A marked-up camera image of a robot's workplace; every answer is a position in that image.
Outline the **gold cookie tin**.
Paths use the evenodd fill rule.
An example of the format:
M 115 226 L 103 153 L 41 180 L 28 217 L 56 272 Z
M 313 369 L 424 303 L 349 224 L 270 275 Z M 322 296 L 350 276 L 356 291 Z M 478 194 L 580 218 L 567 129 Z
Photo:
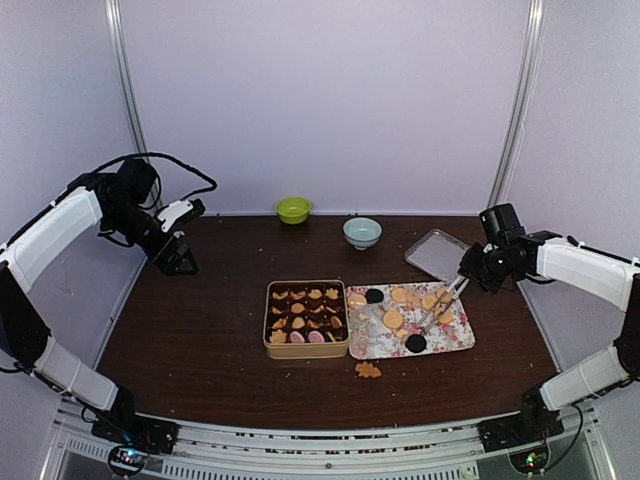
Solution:
M 290 292 L 274 302 L 274 291 Z M 300 332 L 306 342 L 291 343 Z M 338 279 L 274 281 L 267 286 L 262 332 L 267 355 L 274 360 L 333 359 L 347 355 L 349 326 L 346 288 Z

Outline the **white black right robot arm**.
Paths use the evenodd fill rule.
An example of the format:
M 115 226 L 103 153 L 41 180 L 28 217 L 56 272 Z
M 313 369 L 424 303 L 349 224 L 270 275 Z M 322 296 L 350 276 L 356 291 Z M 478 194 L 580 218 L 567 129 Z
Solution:
M 570 341 L 584 358 L 529 388 L 518 413 L 479 423 L 487 452 L 544 442 L 564 427 L 560 413 L 639 379 L 639 260 L 605 252 L 571 235 L 527 232 L 510 203 L 479 215 L 486 242 L 462 256 L 458 273 L 484 292 L 506 279 L 523 285 L 547 343 L 560 356 Z M 601 341 L 588 333 L 611 332 Z

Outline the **metal serving tongs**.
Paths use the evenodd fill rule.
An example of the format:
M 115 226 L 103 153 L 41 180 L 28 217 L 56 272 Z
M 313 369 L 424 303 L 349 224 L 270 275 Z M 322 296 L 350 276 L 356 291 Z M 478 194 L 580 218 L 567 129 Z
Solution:
M 426 334 L 436 325 L 448 325 L 454 319 L 451 309 L 468 285 L 466 277 L 456 277 L 448 286 L 436 294 L 435 301 L 427 308 L 418 323 L 420 332 Z

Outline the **pink round cookie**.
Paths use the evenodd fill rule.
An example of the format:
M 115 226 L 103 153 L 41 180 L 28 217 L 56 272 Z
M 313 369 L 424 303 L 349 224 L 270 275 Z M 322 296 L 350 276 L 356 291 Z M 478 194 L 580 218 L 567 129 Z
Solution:
M 293 332 L 290 333 L 289 341 L 291 343 L 305 343 L 306 342 L 304 336 L 298 331 L 293 331 Z

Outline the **floral cookie tray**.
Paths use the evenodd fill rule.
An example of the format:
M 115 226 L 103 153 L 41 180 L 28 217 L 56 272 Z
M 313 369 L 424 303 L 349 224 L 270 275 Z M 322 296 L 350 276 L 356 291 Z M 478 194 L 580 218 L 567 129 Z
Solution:
M 451 311 L 448 325 L 436 325 L 422 334 L 418 323 L 445 283 L 414 282 L 349 286 L 346 303 L 353 293 L 364 295 L 367 304 L 351 308 L 347 303 L 349 354 L 357 360 L 381 360 L 464 351 L 473 348 L 476 338 L 460 299 Z M 412 353 L 405 347 L 412 334 L 426 338 L 426 350 Z

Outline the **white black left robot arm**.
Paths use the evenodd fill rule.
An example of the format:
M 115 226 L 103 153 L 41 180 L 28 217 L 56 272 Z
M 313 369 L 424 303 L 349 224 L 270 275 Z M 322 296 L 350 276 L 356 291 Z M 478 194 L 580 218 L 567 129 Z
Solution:
M 93 411 L 123 444 L 144 433 L 125 387 L 96 372 L 66 349 L 44 323 L 29 297 L 41 276 L 84 233 L 139 247 L 164 275 L 187 275 L 198 267 L 184 235 L 175 230 L 201 216 L 205 207 L 194 190 L 151 214 L 145 202 L 158 181 L 148 159 L 157 153 L 128 154 L 71 181 L 47 207 L 1 246 L 1 349 L 16 362 L 12 373 L 26 374 Z

